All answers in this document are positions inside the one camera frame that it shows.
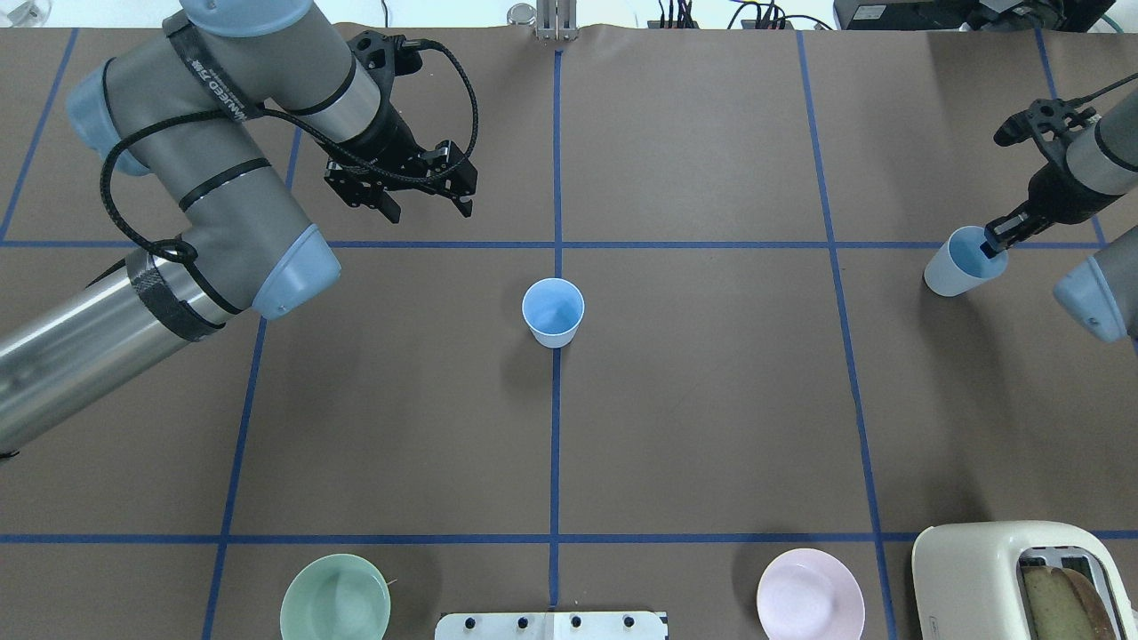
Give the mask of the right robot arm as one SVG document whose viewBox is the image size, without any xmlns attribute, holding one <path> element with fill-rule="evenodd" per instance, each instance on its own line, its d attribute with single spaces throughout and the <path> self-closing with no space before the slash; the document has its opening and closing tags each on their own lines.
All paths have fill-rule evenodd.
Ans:
<svg viewBox="0 0 1138 640">
<path fill-rule="evenodd" d="M 1055 224 L 1077 225 L 1097 216 L 1137 186 L 1137 93 L 1110 112 L 1092 100 L 1133 84 L 1135 76 L 1074 99 L 1037 99 L 1013 113 L 993 133 L 1000 147 L 1032 140 L 1044 158 L 1026 198 L 984 228 L 980 251 L 996 259 Z M 1118 236 L 1061 278 L 1053 296 L 1069 315 L 1102 343 L 1137 336 L 1135 229 Z"/>
</svg>

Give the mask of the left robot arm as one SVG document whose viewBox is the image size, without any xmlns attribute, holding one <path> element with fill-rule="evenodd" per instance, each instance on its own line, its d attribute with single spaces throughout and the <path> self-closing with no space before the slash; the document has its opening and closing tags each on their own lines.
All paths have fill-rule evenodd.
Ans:
<svg viewBox="0 0 1138 640">
<path fill-rule="evenodd" d="M 469 142 L 420 146 L 393 104 L 396 77 L 443 54 L 431 39 L 345 39 L 313 1 L 183 1 L 160 36 L 104 61 L 68 96 L 74 133 L 101 159 L 99 200 L 132 251 L 3 339 L 3 461 L 187 345 L 253 309 L 265 320 L 333 286 L 325 236 L 247 125 L 281 120 L 325 151 L 351 207 L 401 220 L 417 190 L 472 213 Z"/>
</svg>

